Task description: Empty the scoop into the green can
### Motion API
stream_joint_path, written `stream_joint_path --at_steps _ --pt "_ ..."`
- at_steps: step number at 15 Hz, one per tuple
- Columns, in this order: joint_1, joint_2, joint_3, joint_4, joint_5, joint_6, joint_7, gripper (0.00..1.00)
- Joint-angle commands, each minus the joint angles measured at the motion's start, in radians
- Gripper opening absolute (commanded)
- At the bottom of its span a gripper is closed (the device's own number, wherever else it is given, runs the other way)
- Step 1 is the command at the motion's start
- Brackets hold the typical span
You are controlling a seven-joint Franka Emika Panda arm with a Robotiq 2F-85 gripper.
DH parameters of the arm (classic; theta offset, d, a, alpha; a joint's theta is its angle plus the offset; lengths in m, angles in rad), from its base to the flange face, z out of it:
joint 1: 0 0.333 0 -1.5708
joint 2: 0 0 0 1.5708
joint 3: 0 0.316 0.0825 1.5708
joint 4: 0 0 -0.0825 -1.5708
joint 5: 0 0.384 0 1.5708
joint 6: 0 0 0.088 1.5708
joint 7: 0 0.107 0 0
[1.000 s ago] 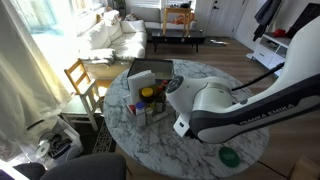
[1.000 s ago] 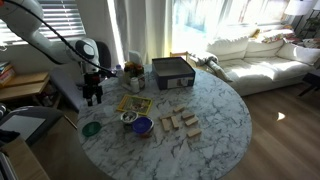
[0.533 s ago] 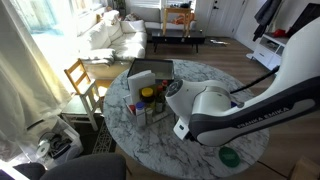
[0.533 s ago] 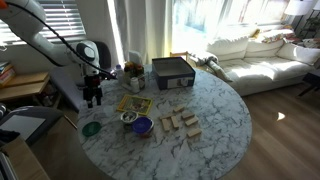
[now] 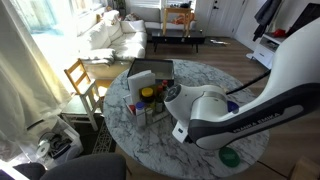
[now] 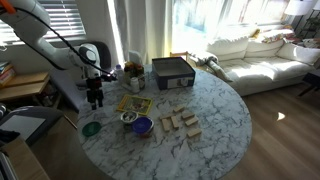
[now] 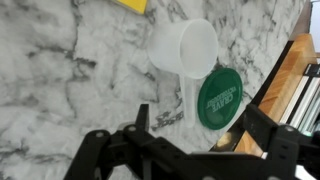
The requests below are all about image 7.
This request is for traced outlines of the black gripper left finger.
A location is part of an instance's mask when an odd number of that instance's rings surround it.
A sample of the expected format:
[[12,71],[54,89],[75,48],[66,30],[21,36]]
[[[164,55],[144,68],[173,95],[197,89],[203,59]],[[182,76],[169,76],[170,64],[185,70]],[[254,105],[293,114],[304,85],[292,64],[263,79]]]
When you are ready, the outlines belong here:
[[122,165],[142,179],[142,159],[129,136],[139,130],[146,132],[148,128],[149,105],[141,104],[136,121],[123,124],[114,134],[106,130],[87,133],[63,180],[108,180],[113,168]]

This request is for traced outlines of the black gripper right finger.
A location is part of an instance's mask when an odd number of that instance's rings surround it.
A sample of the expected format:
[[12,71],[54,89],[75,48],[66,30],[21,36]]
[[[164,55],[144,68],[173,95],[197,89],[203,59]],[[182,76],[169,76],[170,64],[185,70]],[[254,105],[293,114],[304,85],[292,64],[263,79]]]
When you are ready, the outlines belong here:
[[320,179],[319,131],[307,136],[290,125],[279,125],[253,104],[246,106],[243,127],[267,153],[262,159],[260,179],[297,180],[297,165]]

